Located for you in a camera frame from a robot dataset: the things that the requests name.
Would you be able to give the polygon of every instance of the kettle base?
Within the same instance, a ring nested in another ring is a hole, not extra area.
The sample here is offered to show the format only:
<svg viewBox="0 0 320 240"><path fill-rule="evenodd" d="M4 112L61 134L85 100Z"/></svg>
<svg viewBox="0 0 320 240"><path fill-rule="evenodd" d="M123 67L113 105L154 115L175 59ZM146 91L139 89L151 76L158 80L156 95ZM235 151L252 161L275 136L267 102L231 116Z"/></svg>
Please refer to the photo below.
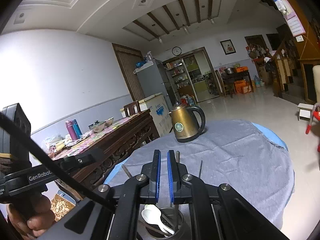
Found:
<svg viewBox="0 0 320 240"><path fill-rule="evenodd" d="M178 142L181 142L181 143L184 143L184 142L191 142L193 141L194 139L198 138L199 137L199 133L196 133L195 135L191 136L191 137L188 137L188 138L184 138L184 139L177 139Z"/></svg>

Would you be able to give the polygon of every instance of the wooden ceiling beam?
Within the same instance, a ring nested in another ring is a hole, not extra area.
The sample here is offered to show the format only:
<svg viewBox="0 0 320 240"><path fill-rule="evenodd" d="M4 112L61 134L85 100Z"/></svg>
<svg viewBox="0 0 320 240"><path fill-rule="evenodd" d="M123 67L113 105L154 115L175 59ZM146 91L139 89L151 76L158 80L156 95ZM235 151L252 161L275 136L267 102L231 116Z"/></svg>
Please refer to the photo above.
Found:
<svg viewBox="0 0 320 240"><path fill-rule="evenodd" d="M166 34L169 34L169 31L162 25L162 23L157 19L157 17L153 15L152 12L149 12L149 13L147 13L147 14L148 14L148 16L149 16L151 19L153 19L153 20L156 22L156 24L158 24L158 25L160 26L161 29L164 30L164 32L165 32Z"/></svg>
<svg viewBox="0 0 320 240"><path fill-rule="evenodd" d="M213 0L208 0L208 20L211 19L211 15L212 15L212 1Z"/></svg>
<svg viewBox="0 0 320 240"><path fill-rule="evenodd" d="M166 5L163 5L162 8L165 10L165 12L167 13L167 15L169 16L169 18L171 19L172 23L174 24L174 26L176 27L177 30L180 30L176 20L174 19L172 13L170 12L170 10L168 9L168 7Z"/></svg>
<svg viewBox="0 0 320 240"><path fill-rule="evenodd" d="M190 22L189 22L189 18L188 18L188 14L187 14L187 11L186 11L186 8L184 6L184 3L182 0L178 0L179 4L180 4L180 7L181 7L181 10L183 12L183 15L184 15L184 18L187 22L187 25L190 26Z"/></svg>
<svg viewBox="0 0 320 240"><path fill-rule="evenodd" d="M201 23L199 0L195 0L197 22Z"/></svg>
<svg viewBox="0 0 320 240"><path fill-rule="evenodd" d="M147 26L143 25L141 22L139 22L138 20L134 20L133 23L135 23L136 25L138 25L139 27L141 27L142 29L144 29L145 31L147 31L148 33L150 33L152 36L154 36L155 38L158 38L158 35L155 34L152 30L150 30Z"/></svg>

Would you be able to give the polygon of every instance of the spoon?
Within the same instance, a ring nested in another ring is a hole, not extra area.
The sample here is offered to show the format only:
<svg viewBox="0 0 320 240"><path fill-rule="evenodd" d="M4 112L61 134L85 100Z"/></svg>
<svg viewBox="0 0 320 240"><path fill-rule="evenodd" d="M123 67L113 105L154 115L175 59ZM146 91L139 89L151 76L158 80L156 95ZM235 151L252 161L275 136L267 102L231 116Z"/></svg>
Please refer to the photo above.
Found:
<svg viewBox="0 0 320 240"><path fill-rule="evenodd" d="M166 231L168 231L170 234L172 235L174 234L174 231L172 229L170 229L169 227L167 227L162 223L158 212L154 212L149 209L144 209L142 210L141 215L147 223L152 225L158 225L160 229L163 228Z"/></svg>
<svg viewBox="0 0 320 240"><path fill-rule="evenodd" d="M161 210L158 209L158 207L156 205L148 204L148 205L144 206L144 209L149 209L149 210L157 212L159 214L159 216L162 216L172 227L174 227L174 224L169 220L169 218L166 217L166 215L161 213Z"/></svg>

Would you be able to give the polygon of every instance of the round sticker on kettle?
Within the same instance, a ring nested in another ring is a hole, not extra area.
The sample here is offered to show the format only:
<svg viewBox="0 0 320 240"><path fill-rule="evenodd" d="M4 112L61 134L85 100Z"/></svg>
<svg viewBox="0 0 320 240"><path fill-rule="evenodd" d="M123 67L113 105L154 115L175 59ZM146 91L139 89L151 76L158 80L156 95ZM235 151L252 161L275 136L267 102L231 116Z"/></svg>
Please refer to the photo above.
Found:
<svg viewBox="0 0 320 240"><path fill-rule="evenodd" d="M174 125L175 129L177 132L182 132L183 131L183 125L182 123L179 123L177 122L175 125Z"/></svg>

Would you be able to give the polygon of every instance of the blue thermos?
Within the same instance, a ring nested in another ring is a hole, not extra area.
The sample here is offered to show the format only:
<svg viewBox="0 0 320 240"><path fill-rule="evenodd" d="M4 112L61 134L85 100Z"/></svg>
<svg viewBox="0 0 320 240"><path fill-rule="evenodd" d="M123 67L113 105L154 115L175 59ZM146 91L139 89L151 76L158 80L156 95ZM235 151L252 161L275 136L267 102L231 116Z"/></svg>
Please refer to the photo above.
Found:
<svg viewBox="0 0 320 240"><path fill-rule="evenodd" d="M73 120L73 129L75 129L75 132L76 132L78 138L81 138L82 132L81 132L81 130L79 128L79 125L78 125L76 119Z"/></svg>

